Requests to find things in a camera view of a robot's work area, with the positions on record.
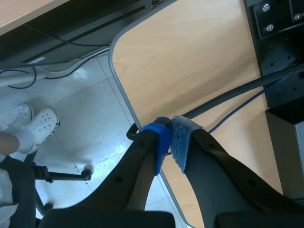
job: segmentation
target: tiled floor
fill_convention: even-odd
[[[55,208],[74,205],[90,195],[116,166],[131,141],[125,134],[133,118],[123,100],[108,65],[108,56],[92,59],[69,77],[39,80],[31,88],[0,88],[0,125],[11,120],[14,107],[29,102],[38,112],[53,107],[61,122],[54,136],[39,149],[35,162],[49,171],[79,173],[90,167],[90,181],[37,181],[44,203]],[[24,159],[15,153],[12,157]],[[176,227],[186,227],[160,175],[155,177],[146,210],[171,212]]]

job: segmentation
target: dark fabric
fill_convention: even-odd
[[[9,156],[0,163],[0,168],[8,172],[13,185],[13,200],[19,204],[15,214],[10,218],[9,228],[34,228],[36,226],[36,190],[32,168]]]

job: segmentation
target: blue plastic clip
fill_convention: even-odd
[[[156,118],[156,120],[161,120],[161,119],[170,120],[170,118],[164,116]],[[171,124],[170,127],[167,128],[165,125],[161,123],[150,123],[142,128],[142,131],[144,130],[150,130],[158,134],[158,148],[157,148],[156,174],[155,174],[155,176],[157,176],[161,171],[163,160],[165,159],[171,144],[171,132],[172,132]]]

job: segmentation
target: screw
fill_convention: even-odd
[[[297,13],[294,15],[294,20],[299,20],[302,18],[302,13]]]
[[[266,30],[268,32],[271,32],[273,29],[274,29],[274,25],[273,24],[267,25],[267,27],[266,27]]]
[[[270,9],[270,5],[269,4],[265,4],[262,8],[263,12],[267,12]]]

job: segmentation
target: blue perforated pad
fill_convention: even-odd
[[[181,115],[175,115],[171,119],[171,125],[171,153],[175,162],[181,168],[182,173],[185,173],[190,135],[194,130],[203,127]]]

